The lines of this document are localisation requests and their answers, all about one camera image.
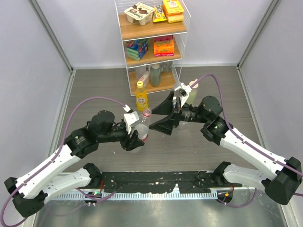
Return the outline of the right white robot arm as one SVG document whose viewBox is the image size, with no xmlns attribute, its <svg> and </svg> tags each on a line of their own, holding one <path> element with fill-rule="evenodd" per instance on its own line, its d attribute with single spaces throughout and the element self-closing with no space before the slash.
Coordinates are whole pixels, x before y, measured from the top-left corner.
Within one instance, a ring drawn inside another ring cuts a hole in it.
<svg viewBox="0 0 303 227">
<path fill-rule="evenodd" d="M 206 96 L 197 107 L 185 103 L 185 96 L 169 96 L 153 108 L 152 114 L 164 118 L 149 128 L 171 135 L 180 122 L 203 124 L 203 136 L 218 146 L 226 148 L 249 163 L 255 169 L 243 168 L 230 162 L 222 162 L 215 170 L 214 182 L 220 187 L 239 183 L 263 190 L 273 201 L 287 205 L 303 181 L 301 162 L 295 157 L 279 156 L 248 139 L 220 114 L 223 108 L 214 96 Z"/>
</svg>

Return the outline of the clear red-label water bottle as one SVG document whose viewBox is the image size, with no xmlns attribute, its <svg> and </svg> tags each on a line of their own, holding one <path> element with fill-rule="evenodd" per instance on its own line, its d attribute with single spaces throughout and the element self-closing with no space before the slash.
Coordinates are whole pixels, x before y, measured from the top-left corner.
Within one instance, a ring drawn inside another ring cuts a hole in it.
<svg viewBox="0 0 303 227">
<path fill-rule="evenodd" d="M 144 143 L 148 138 L 149 125 L 151 124 L 152 111 L 150 108 L 145 108 L 139 112 L 140 122 L 137 123 L 133 129 L 138 131 L 138 138 Z"/>
</svg>

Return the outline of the yellow honey pomelo drink bottle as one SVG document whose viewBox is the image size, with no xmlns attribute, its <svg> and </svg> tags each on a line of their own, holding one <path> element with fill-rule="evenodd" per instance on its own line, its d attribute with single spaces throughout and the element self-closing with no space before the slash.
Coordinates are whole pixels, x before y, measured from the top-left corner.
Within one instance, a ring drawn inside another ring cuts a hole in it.
<svg viewBox="0 0 303 227">
<path fill-rule="evenodd" d="M 136 106 L 139 111 L 143 111 L 149 106 L 147 92 L 142 81 L 137 82 Z"/>
</svg>

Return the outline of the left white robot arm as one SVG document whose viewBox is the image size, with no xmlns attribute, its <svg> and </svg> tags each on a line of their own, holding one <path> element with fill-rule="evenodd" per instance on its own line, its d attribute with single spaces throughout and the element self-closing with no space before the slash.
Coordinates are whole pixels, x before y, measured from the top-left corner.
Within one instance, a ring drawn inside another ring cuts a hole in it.
<svg viewBox="0 0 303 227">
<path fill-rule="evenodd" d="M 110 111 L 100 111 L 87 122 L 86 126 L 74 130 L 50 157 L 34 170 L 22 177 L 8 178 L 4 184 L 18 213 L 28 218 L 56 196 L 81 187 L 97 188 L 102 174 L 93 163 L 87 163 L 75 173 L 57 178 L 63 170 L 96 151 L 100 143 L 120 142 L 121 147 L 130 151 L 144 145 L 132 126 L 140 120 L 135 111 L 124 114 L 115 123 Z"/>
</svg>

